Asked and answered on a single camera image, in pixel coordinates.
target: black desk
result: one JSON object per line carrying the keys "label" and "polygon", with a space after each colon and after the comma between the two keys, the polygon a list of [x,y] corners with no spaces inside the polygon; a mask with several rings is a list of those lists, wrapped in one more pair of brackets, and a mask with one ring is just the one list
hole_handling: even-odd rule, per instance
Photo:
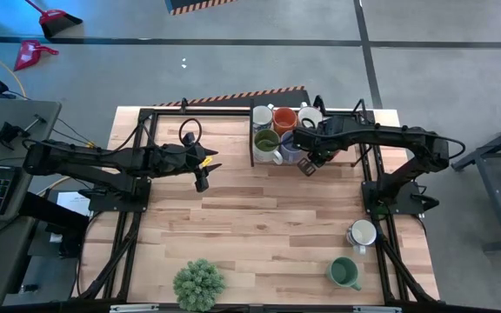
{"label": "black desk", "polygon": [[[60,110],[60,103],[0,99],[0,127],[3,126],[3,122],[8,122],[24,128],[35,120],[34,114],[38,114],[45,118],[47,123],[39,123],[34,126],[30,130],[30,138],[44,140],[50,136]],[[24,157],[26,150],[23,148],[21,142],[22,139],[20,137],[12,142],[15,148],[14,151],[4,148],[0,144],[0,159],[6,157]],[[1,162],[1,165],[6,164],[19,165],[22,162],[21,160]],[[31,180],[31,175],[27,175],[24,172],[21,174],[14,195],[10,199],[9,206],[5,214],[0,216],[0,228],[19,210]],[[34,222],[33,218],[20,217],[0,234],[0,305],[3,303],[10,286],[16,283],[17,272],[21,269],[22,261],[26,257],[29,237]]]}

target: broom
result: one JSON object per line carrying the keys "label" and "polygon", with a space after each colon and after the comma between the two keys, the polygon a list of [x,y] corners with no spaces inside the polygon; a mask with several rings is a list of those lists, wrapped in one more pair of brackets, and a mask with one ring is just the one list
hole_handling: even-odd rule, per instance
{"label": "broom", "polygon": [[79,25],[83,22],[82,19],[74,17],[71,14],[62,10],[47,10],[44,11],[35,5],[31,0],[24,0],[34,9],[42,13],[40,17],[40,26],[42,26],[43,35],[46,38],[52,38],[58,32],[66,30],[69,27]]}

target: desk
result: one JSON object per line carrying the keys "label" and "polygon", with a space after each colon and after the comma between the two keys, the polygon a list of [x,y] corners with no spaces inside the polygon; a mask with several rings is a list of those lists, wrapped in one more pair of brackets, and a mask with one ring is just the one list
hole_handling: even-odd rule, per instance
{"label": "desk", "polygon": [[[26,127],[34,121],[34,114],[37,113],[45,118],[47,123],[38,124],[32,128],[30,138],[44,140],[50,136],[60,110],[60,103],[0,99],[0,128],[3,126],[3,122]],[[15,139],[12,143],[15,150],[9,150],[0,144],[0,159],[26,156],[21,138]],[[6,164],[17,166],[22,163],[20,160],[9,160],[7,163],[1,163],[1,165]],[[31,175],[27,175],[25,172],[21,174],[7,210],[4,215],[0,216],[0,228],[19,210],[31,180]],[[26,256],[28,239],[34,222],[32,218],[20,217],[0,234],[0,305],[3,303],[9,288],[15,283],[17,272],[21,269],[21,260]]]}
{"label": "desk", "polygon": [[[139,109],[117,108],[109,149],[131,133]],[[160,117],[157,143],[177,143],[179,125],[188,117]],[[376,110],[375,118],[381,124],[399,124],[395,110]],[[347,228],[366,217],[360,195],[363,173],[360,166],[350,166],[357,158],[355,150],[342,151],[336,162],[311,177],[290,166],[257,164],[251,168],[248,117],[198,119],[203,125],[201,144],[219,151],[213,163],[223,166],[210,174],[210,188],[201,194],[194,190],[192,175],[152,181],[129,302],[174,303],[173,277],[187,261],[204,257],[225,275],[228,288],[217,303],[384,303],[375,249],[359,256],[344,240]],[[185,130],[197,128],[189,123]],[[382,147],[382,156],[386,171],[407,161],[402,149]],[[438,298],[422,227],[409,216],[395,219],[404,263],[426,291]],[[109,258],[116,222],[117,213],[105,212],[90,228],[83,253],[83,289]],[[357,262],[362,291],[335,288],[325,278],[328,262],[337,256],[350,256]],[[389,272],[397,295],[391,265]],[[116,286],[120,279],[117,275]]]}

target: blue mug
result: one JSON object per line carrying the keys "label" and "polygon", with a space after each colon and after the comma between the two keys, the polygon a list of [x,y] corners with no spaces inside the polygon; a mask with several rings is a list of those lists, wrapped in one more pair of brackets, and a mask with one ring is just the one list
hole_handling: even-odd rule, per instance
{"label": "blue mug", "polygon": [[296,163],[303,158],[303,151],[293,148],[293,131],[286,131],[282,135],[279,150],[286,163]]}
{"label": "blue mug", "polygon": [[268,106],[259,105],[252,109],[252,130],[257,133],[260,130],[271,129],[274,120],[274,104]]}

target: white paper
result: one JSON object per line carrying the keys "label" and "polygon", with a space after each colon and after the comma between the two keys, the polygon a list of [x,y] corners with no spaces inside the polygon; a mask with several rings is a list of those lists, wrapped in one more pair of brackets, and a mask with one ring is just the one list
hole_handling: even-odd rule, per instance
{"label": "white paper", "polygon": [[[90,199],[81,196],[78,192],[60,192],[57,195],[57,204],[78,214],[92,216],[92,212],[88,210]],[[61,243],[62,240],[63,236],[50,234],[50,243]]]}

